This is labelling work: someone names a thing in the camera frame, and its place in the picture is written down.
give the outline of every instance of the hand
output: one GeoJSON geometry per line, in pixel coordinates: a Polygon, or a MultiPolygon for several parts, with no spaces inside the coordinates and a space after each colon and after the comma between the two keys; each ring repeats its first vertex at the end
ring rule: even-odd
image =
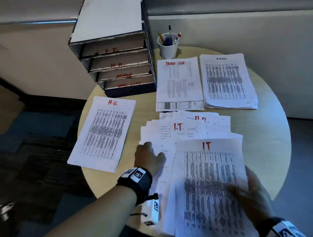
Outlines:
{"type": "Polygon", "coordinates": [[[272,201],[267,190],[263,187],[256,174],[246,166],[249,191],[230,185],[230,190],[238,199],[240,206],[251,220],[253,226],[257,226],[264,220],[275,216],[272,201]]]}
{"type": "Polygon", "coordinates": [[[165,160],[166,158],[163,152],[160,152],[155,156],[152,149],[152,143],[145,142],[145,144],[137,146],[134,166],[147,169],[152,177],[154,177],[165,160]]]}

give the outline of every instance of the yellow pencil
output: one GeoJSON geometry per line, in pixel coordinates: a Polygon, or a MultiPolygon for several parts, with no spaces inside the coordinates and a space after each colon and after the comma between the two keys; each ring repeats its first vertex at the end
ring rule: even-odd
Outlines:
{"type": "Polygon", "coordinates": [[[165,39],[163,38],[163,36],[160,34],[160,32],[158,33],[159,33],[160,39],[162,40],[162,43],[165,43],[165,39]]]}

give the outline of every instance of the organizer white top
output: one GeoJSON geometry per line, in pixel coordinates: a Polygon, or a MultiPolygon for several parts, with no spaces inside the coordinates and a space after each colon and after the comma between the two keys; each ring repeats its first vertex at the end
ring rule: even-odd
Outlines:
{"type": "Polygon", "coordinates": [[[141,0],[85,0],[70,42],[140,30],[141,0]]]}

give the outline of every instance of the round wooden table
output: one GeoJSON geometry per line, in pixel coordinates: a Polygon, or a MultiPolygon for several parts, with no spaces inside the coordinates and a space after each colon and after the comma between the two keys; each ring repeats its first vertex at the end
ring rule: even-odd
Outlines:
{"type": "MultiPolygon", "coordinates": [[[[204,48],[178,47],[177,54],[177,58],[191,58],[201,54],[219,55],[220,53],[204,48]]],[[[159,49],[155,49],[155,69],[157,69],[156,62],[160,59],[162,58],[159,49]]],[[[274,199],[284,183],[289,168],[290,130],[285,112],[271,88],[252,70],[248,69],[248,72],[258,95],[259,109],[206,108],[205,112],[231,116],[231,131],[244,136],[242,150],[245,164],[257,174],[271,198],[274,199]]],[[[98,85],[92,91],[80,117],[78,134],[86,120],[94,96],[106,95],[98,85]]],[[[97,198],[113,188],[118,177],[134,166],[134,153],[140,141],[140,127],[145,126],[146,121],[159,119],[159,112],[155,111],[155,92],[122,98],[136,100],[136,106],[116,173],[82,167],[86,181],[97,198]]],[[[140,225],[140,216],[130,217],[127,225],[145,234],[159,235],[149,227],[140,225]]]]}

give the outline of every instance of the black wrist strap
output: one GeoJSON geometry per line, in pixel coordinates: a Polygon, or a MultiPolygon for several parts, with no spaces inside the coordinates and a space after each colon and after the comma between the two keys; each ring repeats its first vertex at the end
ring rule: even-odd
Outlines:
{"type": "Polygon", "coordinates": [[[126,170],[117,180],[117,185],[129,187],[136,193],[136,206],[146,201],[152,184],[152,175],[145,168],[126,170]]]}
{"type": "Polygon", "coordinates": [[[258,231],[260,237],[266,237],[269,234],[270,230],[275,225],[277,225],[278,223],[284,220],[285,219],[281,217],[273,217],[273,218],[266,219],[257,226],[256,230],[258,231]]]}

